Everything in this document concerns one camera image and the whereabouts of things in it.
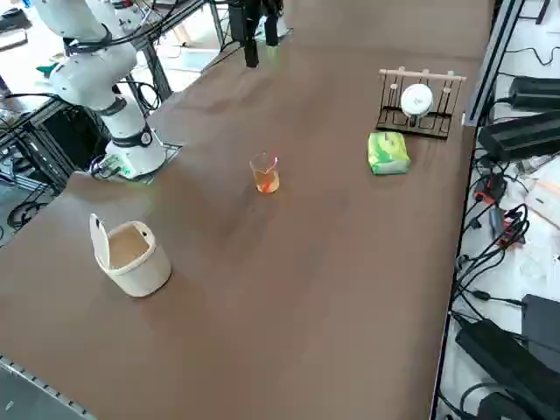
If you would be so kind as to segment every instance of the black device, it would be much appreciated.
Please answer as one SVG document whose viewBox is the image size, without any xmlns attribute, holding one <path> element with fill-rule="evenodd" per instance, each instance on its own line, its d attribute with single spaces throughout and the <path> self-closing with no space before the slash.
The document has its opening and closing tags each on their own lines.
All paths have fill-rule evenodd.
<svg viewBox="0 0 560 420">
<path fill-rule="evenodd" d="M 479 141 L 488 154 L 502 162 L 560 151 L 560 110 L 487 125 Z"/>
<path fill-rule="evenodd" d="M 493 392 L 482 398 L 476 418 L 478 420 L 504 420 L 504 418 L 509 420 L 535 420 L 515 401 L 498 392 Z"/>
<path fill-rule="evenodd" d="M 498 245 L 505 247 L 510 243 L 525 243 L 525 235 L 519 234 L 524 223 L 519 219 L 521 214 L 509 214 L 498 206 L 490 209 L 490 229 L 494 239 L 500 238 Z"/>
<path fill-rule="evenodd" d="M 560 80 L 516 76 L 509 87 L 508 103 L 527 111 L 560 109 Z"/>
<path fill-rule="evenodd" d="M 13 31 L 15 29 L 31 28 L 32 23 L 29 21 L 24 11 L 16 7 L 8 9 L 0 15 L 0 33 Z"/>
<path fill-rule="evenodd" d="M 560 303 L 534 295 L 526 295 L 522 302 L 521 332 L 528 338 L 528 350 L 560 373 Z"/>
<path fill-rule="evenodd" d="M 80 107 L 57 112 L 44 122 L 58 146 L 75 168 L 86 170 L 93 157 L 105 153 L 109 139 Z"/>
<path fill-rule="evenodd" d="M 510 332 L 489 319 L 463 320 L 455 340 L 529 418 L 560 419 L 560 374 L 540 362 Z"/>
<path fill-rule="evenodd" d="M 488 204 L 498 204 L 504 196 L 507 186 L 503 173 L 490 172 L 480 177 L 479 182 L 474 187 L 472 197 L 477 202 L 484 201 Z"/>
</svg>

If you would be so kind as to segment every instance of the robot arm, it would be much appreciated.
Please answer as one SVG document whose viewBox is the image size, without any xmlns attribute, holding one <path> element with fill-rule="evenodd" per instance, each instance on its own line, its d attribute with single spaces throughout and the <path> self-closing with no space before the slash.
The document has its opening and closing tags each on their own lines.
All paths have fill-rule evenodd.
<svg viewBox="0 0 560 420">
<path fill-rule="evenodd" d="M 122 35 L 115 22 L 97 20 L 86 0 L 43 0 L 35 4 L 48 28 L 65 39 L 100 42 L 112 38 L 113 32 Z M 105 6 L 109 7 L 106 2 L 100 4 Z M 61 98 L 100 116 L 112 137 L 107 153 L 118 160 L 121 175 L 129 179 L 153 172 L 165 161 L 165 148 L 148 127 L 136 101 L 112 91 L 136 64 L 136 49 L 124 43 L 67 57 L 50 77 Z"/>
</svg>

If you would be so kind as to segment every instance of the table surface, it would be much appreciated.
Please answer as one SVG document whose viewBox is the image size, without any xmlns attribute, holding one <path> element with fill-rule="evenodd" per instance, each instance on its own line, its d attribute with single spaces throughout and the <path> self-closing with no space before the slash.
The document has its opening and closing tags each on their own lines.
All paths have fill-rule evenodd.
<svg viewBox="0 0 560 420">
<path fill-rule="evenodd" d="M 426 418 L 473 133 L 458 107 L 446 142 L 407 137 L 407 175 L 375 177 L 376 74 L 454 70 L 464 107 L 490 10 L 286 2 L 276 60 L 238 52 L 152 117 L 184 147 L 151 185 L 74 174 L 0 251 L 2 353 L 100 419 Z M 271 196 L 249 169 L 263 150 Z M 101 273 L 92 212 L 150 226 L 162 290 L 132 299 Z"/>
</svg>

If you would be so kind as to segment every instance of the black power supply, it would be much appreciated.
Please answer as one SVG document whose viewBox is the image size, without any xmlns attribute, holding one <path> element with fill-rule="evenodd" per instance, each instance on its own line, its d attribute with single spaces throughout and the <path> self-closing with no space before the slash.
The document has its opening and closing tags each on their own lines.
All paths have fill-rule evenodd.
<svg viewBox="0 0 560 420">
<path fill-rule="evenodd" d="M 517 76 L 509 87 L 508 103 L 527 111 L 560 109 L 560 80 Z"/>
<path fill-rule="evenodd" d="M 487 125 L 480 144 L 495 160 L 507 162 L 560 151 L 560 110 Z"/>
<path fill-rule="evenodd" d="M 560 374 L 547 368 L 510 332 L 484 319 L 460 321 L 457 343 L 530 416 L 560 419 Z"/>
</svg>

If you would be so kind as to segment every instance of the power adapter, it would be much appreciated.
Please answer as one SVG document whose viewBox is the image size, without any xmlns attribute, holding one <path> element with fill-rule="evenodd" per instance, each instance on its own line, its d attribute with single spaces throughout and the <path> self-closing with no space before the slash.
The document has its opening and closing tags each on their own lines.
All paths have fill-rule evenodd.
<svg viewBox="0 0 560 420">
<path fill-rule="evenodd" d="M 509 87 L 508 103 L 527 111 L 560 109 L 560 80 L 517 76 Z"/>
<path fill-rule="evenodd" d="M 560 419 L 560 374 L 491 320 L 462 320 L 460 324 L 456 342 L 498 383 L 497 388 L 508 392 L 533 417 Z"/>
</svg>

